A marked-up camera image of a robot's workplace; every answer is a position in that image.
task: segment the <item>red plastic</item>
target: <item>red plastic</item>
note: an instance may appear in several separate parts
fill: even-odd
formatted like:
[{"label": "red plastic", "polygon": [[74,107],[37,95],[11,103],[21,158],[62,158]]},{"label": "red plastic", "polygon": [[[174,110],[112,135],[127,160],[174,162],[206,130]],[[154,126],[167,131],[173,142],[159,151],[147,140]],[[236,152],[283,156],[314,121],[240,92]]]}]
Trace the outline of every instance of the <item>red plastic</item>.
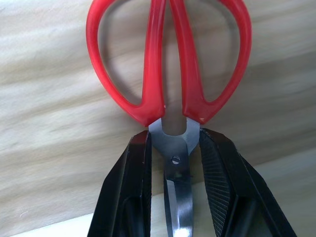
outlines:
[{"label": "red plastic", "polygon": [[162,91],[162,32],[165,11],[165,0],[152,0],[145,45],[143,95],[140,105],[131,104],[114,86],[106,72],[98,47],[98,28],[107,8],[115,0],[94,0],[90,7],[86,40],[93,68],[101,83],[132,118],[144,126],[164,115],[165,105]]},{"label": "red plastic", "polygon": [[[162,92],[162,31],[165,0],[152,0],[145,45],[143,96],[140,105],[128,102],[115,88],[107,74],[98,49],[98,27],[106,9],[115,0],[94,0],[87,19],[86,37],[92,65],[112,98],[135,120],[148,126],[164,115]],[[201,124],[210,120],[228,101],[247,67],[251,50],[251,21],[242,0],[220,0],[233,14],[240,34],[239,57],[233,76],[222,94],[214,101],[203,95],[198,58],[184,0],[169,0],[178,40],[183,115]]]},{"label": "red plastic", "polygon": [[231,80],[216,100],[208,102],[203,95],[198,58],[184,1],[170,0],[180,56],[182,113],[201,124],[208,122],[231,97],[245,72],[251,50],[251,21],[246,6],[241,0],[221,0],[220,2],[230,10],[237,22],[240,49]]}]

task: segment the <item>wooden surface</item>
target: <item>wooden surface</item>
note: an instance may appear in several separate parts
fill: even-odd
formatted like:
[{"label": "wooden surface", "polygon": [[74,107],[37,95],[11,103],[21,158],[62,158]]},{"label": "wooden surface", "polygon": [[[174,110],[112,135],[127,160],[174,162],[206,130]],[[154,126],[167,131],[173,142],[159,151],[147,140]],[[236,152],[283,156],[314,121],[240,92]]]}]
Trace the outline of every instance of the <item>wooden surface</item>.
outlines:
[{"label": "wooden surface", "polygon": [[[121,1],[100,29],[105,65],[123,94],[139,102],[148,0]],[[245,0],[253,23],[247,72],[206,127],[232,139],[267,179],[299,236],[316,231],[316,2]],[[101,184],[142,127],[104,91],[85,43],[90,0],[0,0],[0,236],[91,213]],[[214,1],[188,0],[204,92],[214,99],[238,54],[238,31]],[[169,134],[184,130],[176,37],[164,28]],[[162,193],[154,153],[153,193]],[[193,155],[197,236],[206,218],[200,158]],[[153,210],[162,207],[154,197]],[[153,236],[165,236],[153,213]]]}]

